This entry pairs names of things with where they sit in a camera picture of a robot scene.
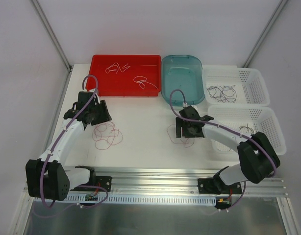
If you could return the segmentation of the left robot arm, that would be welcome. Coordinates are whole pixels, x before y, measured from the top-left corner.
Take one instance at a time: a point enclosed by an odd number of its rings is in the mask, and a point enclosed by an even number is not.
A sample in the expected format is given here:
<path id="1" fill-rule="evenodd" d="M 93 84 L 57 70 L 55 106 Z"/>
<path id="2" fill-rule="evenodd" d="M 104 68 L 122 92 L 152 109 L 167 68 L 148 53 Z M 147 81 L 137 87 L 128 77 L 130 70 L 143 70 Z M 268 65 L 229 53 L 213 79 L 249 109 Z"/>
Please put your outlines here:
<path id="1" fill-rule="evenodd" d="M 36 160 L 25 166 L 28 194 L 31 197 L 63 201 L 70 190 L 93 190 L 97 185 L 95 170 L 90 166 L 76 166 L 65 171 L 64 164 L 80 135 L 88 125 L 111 121 L 105 100 L 93 92 L 80 91 L 75 102 L 63 116 L 59 134 Z"/>

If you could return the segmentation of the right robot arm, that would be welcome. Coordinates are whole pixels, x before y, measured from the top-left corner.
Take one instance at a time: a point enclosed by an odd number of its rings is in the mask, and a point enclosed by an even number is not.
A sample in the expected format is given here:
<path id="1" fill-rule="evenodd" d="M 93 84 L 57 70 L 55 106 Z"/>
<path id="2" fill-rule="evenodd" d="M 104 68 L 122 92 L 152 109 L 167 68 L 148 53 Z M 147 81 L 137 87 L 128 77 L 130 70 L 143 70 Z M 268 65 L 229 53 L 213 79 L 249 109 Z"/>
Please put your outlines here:
<path id="1" fill-rule="evenodd" d="M 201 117 L 193 106 L 184 107 L 175 112 L 175 115 L 176 137 L 208 138 L 238 154 L 238 164 L 224 167 L 212 178 L 201 179 L 200 186 L 206 193 L 226 193 L 247 181 L 258 184 L 263 179 L 274 176 L 280 167 L 279 157 L 262 132 L 249 135 L 235 131 L 211 116 Z"/>

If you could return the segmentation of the red plastic bin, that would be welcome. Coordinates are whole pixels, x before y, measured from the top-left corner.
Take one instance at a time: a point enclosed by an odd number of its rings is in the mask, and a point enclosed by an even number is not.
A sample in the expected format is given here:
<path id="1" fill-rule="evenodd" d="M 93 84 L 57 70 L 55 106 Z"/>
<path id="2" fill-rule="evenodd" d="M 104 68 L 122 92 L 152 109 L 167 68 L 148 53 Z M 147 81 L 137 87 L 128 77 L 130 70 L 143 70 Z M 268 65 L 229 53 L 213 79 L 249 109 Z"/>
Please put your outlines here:
<path id="1" fill-rule="evenodd" d="M 89 74 L 97 78 L 99 96 L 158 96 L 160 55 L 94 55 Z"/>

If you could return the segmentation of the teal translucent plastic bin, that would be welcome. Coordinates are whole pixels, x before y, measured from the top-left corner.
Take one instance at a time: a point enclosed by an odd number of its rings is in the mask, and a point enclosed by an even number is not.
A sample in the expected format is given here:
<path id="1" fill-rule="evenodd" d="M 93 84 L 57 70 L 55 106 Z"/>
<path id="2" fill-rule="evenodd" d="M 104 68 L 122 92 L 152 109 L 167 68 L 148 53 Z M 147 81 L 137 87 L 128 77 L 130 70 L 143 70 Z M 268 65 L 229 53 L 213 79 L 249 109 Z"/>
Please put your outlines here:
<path id="1" fill-rule="evenodd" d="M 182 106 L 184 100 L 190 105 L 201 103 L 204 98 L 201 61 L 191 55 L 169 55 L 161 62 L 161 94 L 166 103 Z"/>

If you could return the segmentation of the upper white perforated basket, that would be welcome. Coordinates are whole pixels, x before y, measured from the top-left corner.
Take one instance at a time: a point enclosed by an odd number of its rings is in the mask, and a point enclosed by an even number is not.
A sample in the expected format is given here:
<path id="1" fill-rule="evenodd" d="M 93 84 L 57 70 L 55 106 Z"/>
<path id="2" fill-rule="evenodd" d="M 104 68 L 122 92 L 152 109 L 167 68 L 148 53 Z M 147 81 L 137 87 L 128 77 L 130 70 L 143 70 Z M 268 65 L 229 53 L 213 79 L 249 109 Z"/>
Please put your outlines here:
<path id="1" fill-rule="evenodd" d="M 270 104 L 266 83 L 257 69 L 204 65 L 202 82 L 205 99 L 209 105 Z"/>

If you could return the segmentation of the white perforated basket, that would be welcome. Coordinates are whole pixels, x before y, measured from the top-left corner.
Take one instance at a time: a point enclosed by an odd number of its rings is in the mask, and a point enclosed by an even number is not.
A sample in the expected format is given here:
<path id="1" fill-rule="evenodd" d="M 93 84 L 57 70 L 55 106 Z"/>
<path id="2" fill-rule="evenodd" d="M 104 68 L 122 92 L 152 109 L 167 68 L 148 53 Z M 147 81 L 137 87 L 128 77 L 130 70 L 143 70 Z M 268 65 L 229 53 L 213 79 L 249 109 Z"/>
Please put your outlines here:
<path id="1" fill-rule="evenodd" d="M 211 105 L 207 113 L 237 132 L 264 133 L 277 155 L 286 153 L 285 139 L 271 108 L 256 105 Z"/>
<path id="2" fill-rule="evenodd" d="M 202 82 L 205 99 L 209 105 L 270 104 L 266 83 L 257 69 L 204 65 Z"/>

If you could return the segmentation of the lower white perforated basket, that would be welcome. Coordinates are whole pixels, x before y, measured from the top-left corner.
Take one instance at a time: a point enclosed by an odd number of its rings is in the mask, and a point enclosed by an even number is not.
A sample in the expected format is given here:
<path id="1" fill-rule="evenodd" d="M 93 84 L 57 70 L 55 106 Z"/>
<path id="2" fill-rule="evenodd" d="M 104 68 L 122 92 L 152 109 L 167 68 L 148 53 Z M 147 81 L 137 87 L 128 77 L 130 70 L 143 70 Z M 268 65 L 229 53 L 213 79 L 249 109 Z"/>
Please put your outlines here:
<path id="1" fill-rule="evenodd" d="M 237 132 L 264 133 L 277 155 L 286 153 L 285 139 L 271 108 L 256 105 L 211 105 L 207 113 Z"/>

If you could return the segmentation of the aluminium mounting rail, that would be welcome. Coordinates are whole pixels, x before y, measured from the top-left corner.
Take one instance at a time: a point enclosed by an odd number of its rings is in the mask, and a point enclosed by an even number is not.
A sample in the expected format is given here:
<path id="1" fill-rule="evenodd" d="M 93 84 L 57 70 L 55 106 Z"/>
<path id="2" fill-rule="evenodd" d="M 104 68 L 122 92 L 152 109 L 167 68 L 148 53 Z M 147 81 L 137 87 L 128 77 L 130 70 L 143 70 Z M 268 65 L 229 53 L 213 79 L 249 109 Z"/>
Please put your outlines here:
<path id="1" fill-rule="evenodd" d="M 113 194 L 186 195 L 199 194 L 198 178 L 211 178 L 216 169 L 147 169 L 96 167 L 98 176 L 110 176 Z M 246 197 L 289 197 L 281 178 L 266 178 L 259 184 L 247 182 Z"/>

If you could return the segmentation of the left aluminium frame post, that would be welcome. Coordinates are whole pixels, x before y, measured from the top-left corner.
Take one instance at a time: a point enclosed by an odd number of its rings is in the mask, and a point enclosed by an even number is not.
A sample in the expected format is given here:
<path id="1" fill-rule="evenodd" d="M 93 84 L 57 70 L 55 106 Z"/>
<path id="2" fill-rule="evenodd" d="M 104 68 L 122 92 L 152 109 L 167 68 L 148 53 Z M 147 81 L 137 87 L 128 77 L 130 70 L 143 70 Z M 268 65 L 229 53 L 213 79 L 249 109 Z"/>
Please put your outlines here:
<path id="1" fill-rule="evenodd" d="M 38 18 L 40 19 L 45 31 L 47 32 L 47 35 L 49 36 L 55 50 L 57 51 L 61 61 L 64 64 L 65 68 L 67 69 L 67 71 L 71 71 L 72 65 L 70 64 L 51 24 L 49 23 L 49 20 L 48 20 L 46 14 L 44 13 L 44 10 L 43 10 L 40 2 L 38 0 L 30 0 L 29 2 L 31 3 L 34 10 L 36 11 Z"/>

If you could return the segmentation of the aluminium frame post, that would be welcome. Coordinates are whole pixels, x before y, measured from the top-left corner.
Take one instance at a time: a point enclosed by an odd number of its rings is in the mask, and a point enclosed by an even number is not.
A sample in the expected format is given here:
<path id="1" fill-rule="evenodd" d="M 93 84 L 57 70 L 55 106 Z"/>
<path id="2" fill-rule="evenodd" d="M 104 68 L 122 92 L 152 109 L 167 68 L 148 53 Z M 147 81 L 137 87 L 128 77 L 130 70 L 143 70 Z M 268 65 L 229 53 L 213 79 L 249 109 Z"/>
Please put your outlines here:
<path id="1" fill-rule="evenodd" d="M 67 71 L 71 71 L 72 65 L 70 64 L 51 24 L 49 23 L 49 20 L 48 20 L 46 14 L 44 13 L 44 10 L 43 10 L 40 2 L 38 0 L 30 0 L 29 2 L 31 3 L 34 10 L 36 11 L 38 18 L 40 19 L 45 31 L 47 32 L 47 35 L 49 36 L 55 50 L 57 51 L 61 61 L 64 64 L 65 68 L 67 69 Z"/>
<path id="2" fill-rule="evenodd" d="M 265 42 L 266 38 L 268 37 L 270 31 L 273 29 L 275 23 L 279 19 L 280 15 L 286 8 L 289 0 L 280 0 L 273 11 L 272 15 L 270 16 L 269 20 L 267 21 L 265 27 L 263 28 L 262 32 L 260 33 L 258 39 L 256 40 L 254 46 L 252 47 L 247 59 L 243 64 L 243 68 L 248 68 L 253 59 L 255 58 L 256 54 L 259 52 L 261 46 Z"/>

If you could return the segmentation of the right aluminium frame post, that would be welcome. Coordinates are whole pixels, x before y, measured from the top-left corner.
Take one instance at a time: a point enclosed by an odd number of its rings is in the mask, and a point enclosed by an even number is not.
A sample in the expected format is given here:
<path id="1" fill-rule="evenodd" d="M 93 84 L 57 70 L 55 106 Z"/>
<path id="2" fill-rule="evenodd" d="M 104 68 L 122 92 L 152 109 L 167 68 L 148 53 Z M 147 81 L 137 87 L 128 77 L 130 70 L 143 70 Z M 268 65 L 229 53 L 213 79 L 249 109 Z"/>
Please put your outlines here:
<path id="1" fill-rule="evenodd" d="M 280 0 L 273 11 L 272 15 L 270 16 L 269 20 L 267 21 L 265 27 L 263 28 L 262 32 L 260 33 L 258 39 L 256 40 L 254 46 L 252 47 L 247 59 L 243 64 L 243 68 L 248 68 L 253 59 L 255 58 L 256 54 L 259 52 L 261 46 L 265 42 L 266 38 L 268 37 L 270 31 L 273 29 L 275 23 L 279 19 L 280 15 L 286 8 L 289 0 Z"/>

